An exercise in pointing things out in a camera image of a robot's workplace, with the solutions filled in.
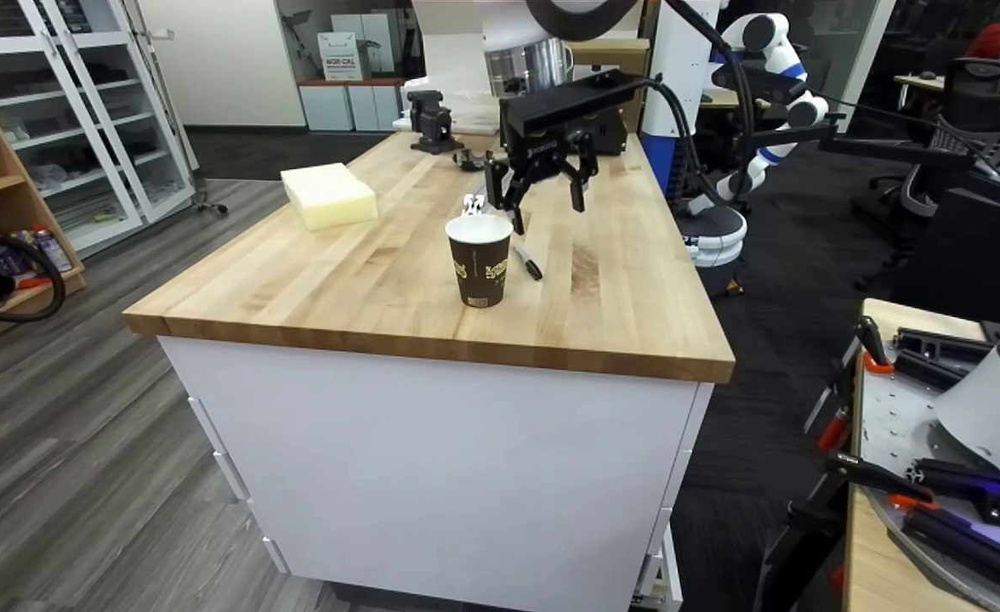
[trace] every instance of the black chair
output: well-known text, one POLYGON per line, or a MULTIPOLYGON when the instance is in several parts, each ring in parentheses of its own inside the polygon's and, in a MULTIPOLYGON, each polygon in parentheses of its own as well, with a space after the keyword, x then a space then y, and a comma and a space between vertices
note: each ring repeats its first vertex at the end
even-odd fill
MULTIPOLYGON (((1000 180, 1000 62, 954 62, 931 150, 972 153, 976 171, 1000 180)), ((901 207, 915 216, 935 216, 931 171, 920 165, 909 172, 901 207)))
POLYGON ((931 150, 969 153, 990 193, 966 191, 963 171, 913 171, 897 207, 913 232, 883 268, 890 299, 1000 320, 1000 62, 963 57, 944 71, 931 150))

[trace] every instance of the door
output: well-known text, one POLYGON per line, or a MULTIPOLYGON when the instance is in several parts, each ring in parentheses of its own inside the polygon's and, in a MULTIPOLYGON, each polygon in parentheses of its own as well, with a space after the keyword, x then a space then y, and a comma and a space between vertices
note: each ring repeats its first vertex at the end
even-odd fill
POLYGON ((307 125, 271 0, 135 0, 187 125, 307 125))
POLYGON ((160 104, 119 0, 70 2, 83 5, 83 21, 65 14, 65 2, 40 5, 68 53, 75 82, 87 90, 87 109, 115 153, 119 172, 142 216, 160 222, 195 198, 181 138, 160 104))
POLYGON ((141 211, 33 0, 0 30, 0 128, 78 251, 135 232, 141 211))

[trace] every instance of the yellow sponge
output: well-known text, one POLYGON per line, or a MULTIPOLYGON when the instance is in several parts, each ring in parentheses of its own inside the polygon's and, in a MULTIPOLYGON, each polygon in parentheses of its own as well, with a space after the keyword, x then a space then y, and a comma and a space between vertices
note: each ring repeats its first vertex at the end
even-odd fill
POLYGON ((282 171, 282 182, 307 227, 379 216, 373 191, 342 163, 282 171))

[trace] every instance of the cup lid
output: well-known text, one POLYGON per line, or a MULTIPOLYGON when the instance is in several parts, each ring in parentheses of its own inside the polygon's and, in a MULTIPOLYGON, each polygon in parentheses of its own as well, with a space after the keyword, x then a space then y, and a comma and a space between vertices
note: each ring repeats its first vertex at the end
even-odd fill
POLYGON ((446 222, 446 233, 463 243, 492 243, 511 238, 511 216, 501 215, 460 215, 446 222))

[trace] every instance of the kitchen island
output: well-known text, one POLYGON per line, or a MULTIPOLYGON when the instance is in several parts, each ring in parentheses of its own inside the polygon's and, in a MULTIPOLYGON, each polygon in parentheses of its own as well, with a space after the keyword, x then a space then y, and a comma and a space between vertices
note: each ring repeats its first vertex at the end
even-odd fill
POLYGON ((392 136, 351 171, 379 222, 280 207, 127 310, 160 335, 271 561, 503 608, 615 612, 679 584, 669 508, 736 355, 649 163, 528 199, 492 310, 460 302, 442 225, 482 182, 392 136))

